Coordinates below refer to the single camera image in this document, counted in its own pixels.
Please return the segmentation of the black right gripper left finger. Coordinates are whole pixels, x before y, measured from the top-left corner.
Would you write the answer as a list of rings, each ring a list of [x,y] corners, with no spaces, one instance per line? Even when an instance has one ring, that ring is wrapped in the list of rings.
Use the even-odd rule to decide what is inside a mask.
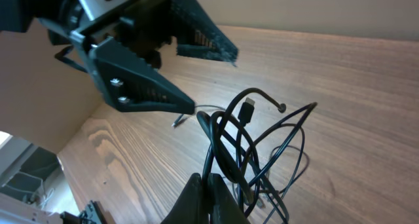
[[[161,224],[209,224],[204,207],[204,192],[200,174],[190,176],[169,214]]]

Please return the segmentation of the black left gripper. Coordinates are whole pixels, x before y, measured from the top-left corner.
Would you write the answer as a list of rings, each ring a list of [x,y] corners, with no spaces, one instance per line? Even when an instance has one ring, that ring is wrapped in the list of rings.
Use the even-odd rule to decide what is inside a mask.
[[[158,50],[172,35],[179,56],[231,64],[238,58],[197,0],[1,0],[1,31],[25,33],[33,20],[46,28],[51,45],[62,47],[54,58],[84,73],[87,67],[68,54],[86,38],[91,77],[120,112],[194,113],[195,102],[158,72]]]

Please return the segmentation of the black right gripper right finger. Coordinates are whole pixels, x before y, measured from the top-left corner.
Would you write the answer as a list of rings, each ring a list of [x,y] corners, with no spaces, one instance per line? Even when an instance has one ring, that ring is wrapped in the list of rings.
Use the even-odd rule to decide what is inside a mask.
[[[208,189],[212,224],[249,224],[219,174],[209,175]]]

